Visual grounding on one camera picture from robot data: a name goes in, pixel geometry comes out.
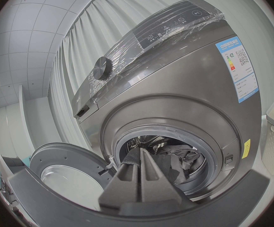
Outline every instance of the button icon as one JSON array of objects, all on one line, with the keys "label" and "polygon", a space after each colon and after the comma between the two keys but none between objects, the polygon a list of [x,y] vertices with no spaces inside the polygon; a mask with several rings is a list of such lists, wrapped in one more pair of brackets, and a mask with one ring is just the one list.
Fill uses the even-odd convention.
[{"label": "button icon", "polygon": [[195,15],[195,16],[201,16],[202,15],[202,13],[200,11],[198,11],[198,10],[194,10],[192,12],[192,14]]}]

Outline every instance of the blue object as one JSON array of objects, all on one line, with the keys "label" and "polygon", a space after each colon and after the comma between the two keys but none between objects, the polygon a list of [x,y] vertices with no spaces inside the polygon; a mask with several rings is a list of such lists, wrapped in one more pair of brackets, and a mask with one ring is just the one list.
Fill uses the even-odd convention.
[{"label": "blue object", "polygon": [[31,156],[28,156],[25,159],[22,159],[21,161],[27,166],[30,167],[30,160],[31,160]]}]

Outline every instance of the gray washing machine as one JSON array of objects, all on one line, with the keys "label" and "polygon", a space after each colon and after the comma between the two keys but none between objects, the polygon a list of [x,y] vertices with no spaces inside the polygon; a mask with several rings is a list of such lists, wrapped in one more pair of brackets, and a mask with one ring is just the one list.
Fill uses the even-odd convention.
[{"label": "gray washing machine", "polygon": [[[6,185],[39,226],[238,226],[269,183],[252,170],[261,133],[255,72],[223,13],[203,0],[173,4],[128,32],[98,59],[72,109],[94,153],[53,143],[36,150],[29,169],[1,158],[2,176],[11,176]],[[68,166],[104,189],[132,149],[154,156],[171,146],[201,159],[185,180],[172,182],[197,203],[192,210],[97,212],[42,182],[49,166]]]},{"label": "gray washing machine", "polygon": [[249,172],[259,145],[260,93],[247,61],[220,11],[184,0],[143,21],[97,61],[72,100],[73,113],[94,152],[116,168],[128,142],[140,137],[196,148],[204,163],[177,187],[193,200],[216,196]]}]

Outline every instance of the gray fabric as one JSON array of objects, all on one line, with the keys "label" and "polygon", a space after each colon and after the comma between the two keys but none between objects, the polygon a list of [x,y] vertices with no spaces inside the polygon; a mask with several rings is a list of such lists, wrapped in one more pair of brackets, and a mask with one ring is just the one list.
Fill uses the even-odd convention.
[{"label": "gray fabric", "polygon": [[179,172],[179,175],[177,176],[176,180],[174,181],[175,184],[180,184],[186,181],[185,174],[183,172],[183,169],[181,168],[181,162],[180,158],[176,155],[171,155],[171,166],[172,169],[175,169]]},{"label": "gray fabric", "polygon": [[189,145],[164,146],[158,154],[171,156],[171,167],[179,172],[175,184],[187,181],[190,172],[198,169],[204,161],[203,155]]},{"label": "gray fabric", "polygon": [[169,182],[174,183],[179,172],[171,168],[171,155],[157,154],[151,156]]},{"label": "gray fabric", "polygon": [[137,165],[140,167],[140,148],[131,149],[121,162],[122,164]]}]

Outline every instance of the washing machine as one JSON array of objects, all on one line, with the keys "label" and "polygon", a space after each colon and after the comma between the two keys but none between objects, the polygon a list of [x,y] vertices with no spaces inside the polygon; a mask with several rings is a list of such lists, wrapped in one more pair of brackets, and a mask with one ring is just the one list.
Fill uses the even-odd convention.
[{"label": "washing machine", "polygon": [[[0,156],[3,186],[39,226],[238,226],[268,186],[252,170],[262,128],[252,62],[222,11],[203,0],[175,3],[128,32],[97,60],[71,105],[92,152],[44,145],[29,168]],[[138,148],[192,208],[131,216],[93,204]],[[81,180],[66,189],[72,198],[62,183],[49,187],[51,173]]]}]

